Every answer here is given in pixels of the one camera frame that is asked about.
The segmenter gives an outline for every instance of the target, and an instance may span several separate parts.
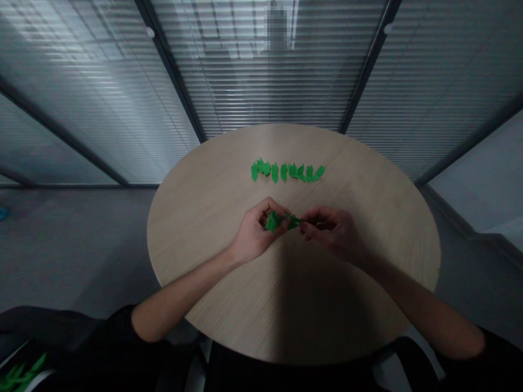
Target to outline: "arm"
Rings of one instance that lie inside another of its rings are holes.
[[[265,224],[271,211],[284,216],[290,211],[272,198],[266,198],[248,210],[238,233],[224,251],[162,288],[136,306],[131,322],[138,336],[147,342],[162,340],[186,313],[225,275],[261,256],[287,232],[288,218],[271,233]]]
[[[300,224],[306,241],[322,243],[373,278],[439,353],[451,359],[469,359],[483,352],[483,332],[408,275],[374,255],[361,240],[348,211],[316,207],[302,219],[307,221]]]

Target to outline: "left hand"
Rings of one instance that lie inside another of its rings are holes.
[[[261,256],[273,242],[287,232],[290,219],[285,218],[276,228],[274,233],[265,230],[267,219],[271,211],[280,217],[285,213],[290,214],[289,209],[276,203],[273,198],[266,198],[257,205],[247,210],[241,221],[238,233],[229,245],[228,251],[233,260],[238,264],[245,264]]]

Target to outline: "green origami piece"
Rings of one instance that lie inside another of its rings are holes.
[[[254,182],[256,182],[258,179],[258,163],[256,161],[251,166],[251,175]]]
[[[269,163],[269,161],[263,164],[263,174],[266,176],[271,174],[271,164]]]
[[[265,168],[265,163],[263,163],[262,157],[258,160],[258,172],[263,173],[263,170]]]
[[[289,164],[289,176],[290,176],[291,178],[297,178],[297,177],[296,177],[296,171],[297,171],[297,169],[296,169],[296,163],[293,163],[292,166]]]
[[[275,162],[271,167],[272,180],[274,183],[278,182],[278,164]]]
[[[298,218],[292,216],[291,214],[285,213],[285,215],[287,216],[287,218],[290,218],[290,223],[289,223],[289,226],[287,227],[287,231],[297,228],[300,225],[300,222],[305,222],[304,220],[298,219]]]
[[[282,165],[281,173],[283,182],[287,182],[287,162]]]
[[[24,376],[22,376],[22,373],[25,364],[20,365],[20,367],[18,365],[13,366],[11,370],[5,375],[5,377],[0,379],[0,391],[25,391],[34,377],[36,377],[36,375],[39,373],[40,368],[45,362],[46,355],[47,353],[44,353]]]
[[[305,178],[305,175],[303,174],[304,170],[305,170],[305,165],[302,163],[300,168],[298,169],[298,172],[296,173],[296,178],[302,180],[303,182],[307,182],[307,179]]]
[[[318,168],[318,170],[316,170],[316,174],[314,174],[314,176],[312,177],[312,182],[318,181],[324,172],[325,172],[325,166],[320,166]]]
[[[307,166],[307,175],[306,175],[307,182],[312,182],[312,177],[313,177],[312,175],[313,175],[313,173],[314,173],[313,167],[312,166]]]
[[[267,219],[267,224],[265,225],[265,230],[270,230],[271,233],[274,233],[276,228],[279,226],[279,224],[282,222],[281,217],[275,213],[274,211],[271,211],[271,214],[269,215],[269,219]]]

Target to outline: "round wooden table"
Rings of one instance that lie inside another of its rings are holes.
[[[314,183],[251,178],[253,161],[326,165]],[[268,124],[228,132],[187,154],[154,198],[149,254],[162,286],[224,249],[244,212],[273,197],[301,216],[321,204],[347,209],[365,241],[434,290],[440,243],[430,210],[389,160],[324,129]],[[241,354],[274,363],[319,365],[383,347],[409,326],[385,291],[299,229],[219,282],[187,314],[202,333]]]

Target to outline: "forearm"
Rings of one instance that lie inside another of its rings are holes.
[[[485,337],[478,327],[392,264],[374,257],[362,269],[445,357],[468,359],[484,350]]]
[[[132,325],[148,342],[162,340],[187,312],[238,263],[228,250],[147,298],[132,312]]]

